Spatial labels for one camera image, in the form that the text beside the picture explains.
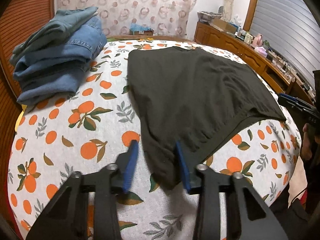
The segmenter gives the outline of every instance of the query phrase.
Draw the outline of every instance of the folded clothes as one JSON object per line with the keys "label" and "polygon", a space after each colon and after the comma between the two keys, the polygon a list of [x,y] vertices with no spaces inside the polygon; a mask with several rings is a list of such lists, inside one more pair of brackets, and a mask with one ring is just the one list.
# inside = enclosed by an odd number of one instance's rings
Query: folded clothes
{"label": "folded clothes", "polygon": [[101,20],[92,17],[63,44],[30,52],[16,64],[13,78],[22,89],[17,102],[34,105],[57,92],[76,92],[89,62],[107,43]]}
{"label": "folded clothes", "polygon": [[27,53],[63,43],[82,24],[97,14],[98,7],[77,10],[58,9],[56,15],[25,42],[13,49],[10,63],[15,66]]}

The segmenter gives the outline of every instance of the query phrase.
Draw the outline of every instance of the blue gripper pad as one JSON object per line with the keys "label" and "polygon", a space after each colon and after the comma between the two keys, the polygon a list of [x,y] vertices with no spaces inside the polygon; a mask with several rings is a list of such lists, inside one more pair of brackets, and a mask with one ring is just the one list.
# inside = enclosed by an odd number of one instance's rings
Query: blue gripper pad
{"label": "blue gripper pad", "polygon": [[180,142],[176,142],[176,155],[179,160],[180,175],[181,175],[183,187],[189,193],[191,191],[190,174],[189,174],[189,169],[187,167],[187,164],[184,160],[183,151],[182,151]]}
{"label": "blue gripper pad", "polygon": [[124,170],[123,174],[123,184],[122,184],[122,190],[124,193],[128,193],[132,177],[134,173],[134,169],[137,164],[137,158],[138,158],[138,142],[136,140],[132,140],[128,149],[128,153],[130,154],[128,164]]}

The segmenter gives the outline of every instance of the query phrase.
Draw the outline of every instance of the wooden headboard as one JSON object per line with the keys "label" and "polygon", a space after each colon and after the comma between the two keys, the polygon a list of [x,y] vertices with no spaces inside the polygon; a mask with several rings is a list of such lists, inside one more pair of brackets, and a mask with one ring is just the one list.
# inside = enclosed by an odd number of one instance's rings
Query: wooden headboard
{"label": "wooden headboard", "polygon": [[12,50],[54,16],[54,0],[3,0],[0,4],[0,213],[13,226],[8,210],[7,175],[15,122],[22,111],[13,80]]}

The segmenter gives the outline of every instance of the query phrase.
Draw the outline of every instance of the pink circle pattern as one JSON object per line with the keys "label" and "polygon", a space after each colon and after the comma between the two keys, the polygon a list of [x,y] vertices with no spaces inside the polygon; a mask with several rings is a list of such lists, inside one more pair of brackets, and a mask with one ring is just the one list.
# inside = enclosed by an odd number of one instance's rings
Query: pink circle pattern
{"label": "pink circle pattern", "polygon": [[150,26],[155,34],[185,37],[190,7],[197,0],[57,0],[61,9],[98,6],[103,32],[126,35],[132,23]]}

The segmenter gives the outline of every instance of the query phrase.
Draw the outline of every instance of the window blind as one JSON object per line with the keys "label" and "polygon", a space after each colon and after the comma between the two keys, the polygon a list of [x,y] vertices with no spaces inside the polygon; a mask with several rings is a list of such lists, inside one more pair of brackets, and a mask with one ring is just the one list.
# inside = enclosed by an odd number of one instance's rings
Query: window blind
{"label": "window blind", "polygon": [[250,32],[270,46],[314,88],[320,69],[320,28],[303,0],[258,0]]}

